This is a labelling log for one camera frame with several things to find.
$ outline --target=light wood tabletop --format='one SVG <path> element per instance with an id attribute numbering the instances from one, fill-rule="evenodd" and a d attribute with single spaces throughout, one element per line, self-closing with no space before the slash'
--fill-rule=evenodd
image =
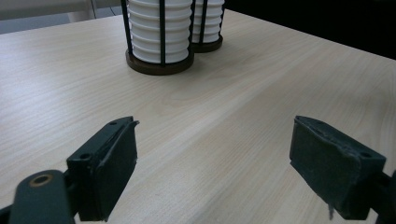
<path id="1" fill-rule="evenodd" d="M 221 34 L 165 77 L 128 66 L 121 16 L 0 35 L 0 206 L 134 116 L 139 159 L 108 223 L 375 223 L 374 211 L 329 220 L 290 141 L 295 116 L 320 119 L 387 157 L 391 175 L 396 62 L 231 10 Z"/>

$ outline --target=stacked white cups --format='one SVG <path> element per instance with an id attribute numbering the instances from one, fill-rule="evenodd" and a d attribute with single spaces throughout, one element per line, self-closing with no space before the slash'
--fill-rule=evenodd
<path id="1" fill-rule="evenodd" d="M 192 0 L 165 0 L 165 62 L 189 56 Z M 129 0 L 129 28 L 133 55 L 146 63 L 161 62 L 159 0 Z"/>
<path id="2" fill-rule="evenodd" d="M 199 43 L 201 33 L 201 22 L 203 16 L 204 0 L 196 0 L 194 13 L 194 26 L 192 31 L 192 43 Z M 224 0 L 207 0 L 204 43 L 215 42 L 219 39 L 222 6 Z"/>

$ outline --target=table surface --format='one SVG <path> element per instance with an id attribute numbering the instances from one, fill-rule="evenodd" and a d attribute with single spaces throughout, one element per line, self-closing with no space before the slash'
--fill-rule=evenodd
<path id="1" fill-rule="evenodd" d="M 320 119 L 391 175 L 396 62 L 231 10 L 221 33 L 219 50 L 166 77 L 127 65 L 121 16 L 0 35 L 0 205 L 132 115 L 139 159 L 108 223 L 374 223 L 330 221 L 290 140 L 295 116 Z"/>

